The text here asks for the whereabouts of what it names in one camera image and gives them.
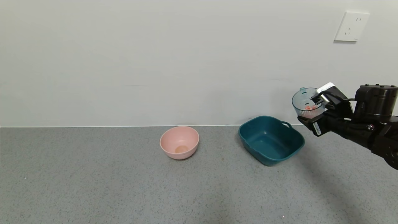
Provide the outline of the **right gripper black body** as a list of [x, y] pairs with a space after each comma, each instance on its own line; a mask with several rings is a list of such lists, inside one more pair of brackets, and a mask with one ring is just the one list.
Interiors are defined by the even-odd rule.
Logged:
[[297, 119], [307, 129], [312, 131], [315, 136], [319, 137], [328, 132], [338, 134], [339, 130], [347, 124], [348, 121], [346, 119], [352, 119], [353, 115], [352, 112], [343, 113], [335, 110], [327, 110], [312, 118], [297, 116]]

